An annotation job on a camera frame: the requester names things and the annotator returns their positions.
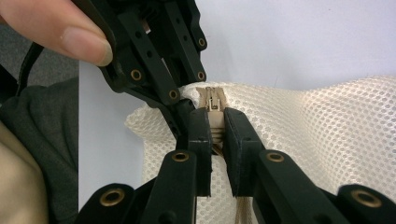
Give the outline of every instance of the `white backdrop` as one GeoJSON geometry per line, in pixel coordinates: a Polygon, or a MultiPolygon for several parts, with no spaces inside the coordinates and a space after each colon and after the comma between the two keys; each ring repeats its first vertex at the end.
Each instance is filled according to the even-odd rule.
{"type": "MultiPolygon", "coordinates": [[[[396,76],[396,1],[196,0],[208,81],[310,90],[396,76]]],[[[80,64],[79,206],[110,183],[141,185],[143,145],[123,122],[143,103],[80,64]]]]}

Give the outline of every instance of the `beige fabric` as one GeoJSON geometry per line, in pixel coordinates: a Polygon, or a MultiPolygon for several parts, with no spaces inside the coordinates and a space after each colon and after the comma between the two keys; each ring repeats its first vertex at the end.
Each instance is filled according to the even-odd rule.
{"type": "MultiPolygon", "coordinates": [[[[247,115],[266,148],[288,153],[317,186],[336,193],[341,185],[362,184],[396,202],[396,77],[312,91],[195,83],[180,92],[198,105],[196,88],[205,87],[222,87],[229,107],[247,115]]],[[[175,140],[158,109],[137,109],[126,125],[144,139],[146,182],[175,140]]],[[[198,198],[197,223],[234,223],[226,164],[213,157],[212,168],[212,197],[198,198]]]]}
{"type": "Polygon", "coordinates": [[[41,170],[0,121],[0,223],[48,223],[41,170]]]}

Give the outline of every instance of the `cream mesh fabric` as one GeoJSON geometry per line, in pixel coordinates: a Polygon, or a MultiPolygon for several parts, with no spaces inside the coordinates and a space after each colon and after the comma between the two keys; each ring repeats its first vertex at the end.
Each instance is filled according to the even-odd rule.
{"type": "MultiPolygon", "coordinates": [[[[372,77],[313,91],[231,83],[195,83],[182,95],[198,104],[196,87],[222,87],[266,148],[288,153],[314,183],[331,193],[345,184],[376,189],[396,201],[396,77],[372,77]]],[[[143,181],[158,174],[175,140],[158,109],[137,109],[126,125],[144,139],[143,181]]],[[[234,223],[225,162],[213,157],[212,197],[200,198],[197,223],[234,223]]]]}

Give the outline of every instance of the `hand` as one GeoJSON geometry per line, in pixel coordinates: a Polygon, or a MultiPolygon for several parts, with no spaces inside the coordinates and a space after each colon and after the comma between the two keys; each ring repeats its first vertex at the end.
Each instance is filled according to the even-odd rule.
{"type": "Polygon", "coordinates": [[[68,57],[108,65],[105,34],[70,0],[0,0],[0,23],[68,57]]]}

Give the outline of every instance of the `brass grommet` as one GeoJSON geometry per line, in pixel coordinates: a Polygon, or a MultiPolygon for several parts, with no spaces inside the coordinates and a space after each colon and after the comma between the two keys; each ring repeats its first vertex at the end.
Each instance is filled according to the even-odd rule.
{"type": "Polygon", "coordinates": [[[189,159],[189,154],[184,152],[178,152],[172,155],[174,161],[187,161],[189,159]]]}
{"type": "Polygon", "coordinates": [[[276,152],[268,153],[267,159],[269,161],[275,161],[275,162],[282,162],[283,160],[285,160],[285,158],[282,155],[280,155],[279,153],[276,153],[276,152]]]}
{"type": "Polygon", "coordinates": [[[169,97],[175,100],[177,98],[177,91],[169,91],[169,97]]]}
{"type": "Polygon", "coordinates": [[[105,207],[120,203],[125,197],[123,189],[109,189],[100,197],[100,204],[105,207]]]}
{"type": "Polygon", "coordinates": [[[204,80],[204,79],[205,79],[205,73],[199,72],[199,73],[198,73],[198,78],[199,78],[200,80],[204,80]]]}
{"type": "Polygon", "coordinates": [[[382,205],[381,200],[379,200],[374,194],[367,192],[363,189],[355,189],[351,192],[352,198],[358,203],[366,205],[368,207],[377,208],[382,205]]]}
{"type": "Polygon", "coordinates": [[[132,77],[133,80],[139,81],[140,79],[142,79],[142,74],[140,73],[139,70],[134,69],[131,72],[131,77],[132,77]]]}
{"type": "Polygon", "coordinates": [[[199,38],[198,43],[203,47],[205,45],[205,40],[203,38],[199,38]]]}

